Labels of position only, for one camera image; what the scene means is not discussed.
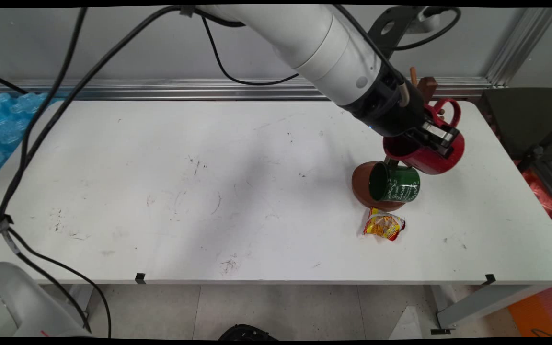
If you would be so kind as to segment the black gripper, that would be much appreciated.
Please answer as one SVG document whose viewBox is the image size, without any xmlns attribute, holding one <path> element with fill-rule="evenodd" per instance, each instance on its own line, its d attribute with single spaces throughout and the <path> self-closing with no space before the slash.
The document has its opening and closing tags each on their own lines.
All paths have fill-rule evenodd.
<svg viewBox="0 0 552 345">
<path fill-rule="evenodd" d="M 439 156 L 450 156 L 460 131 L 444 122 L 426 120 L 421 93 L 409 81 L 405 82 L 405 86 L 410 100 L 405 107 L 401 107 L 397 81 L 388 68 L 382 66 L 368 90 L 342 109 L 383 137 L 401 136 L 403 150 L 422 148 Z"/>
</svg>

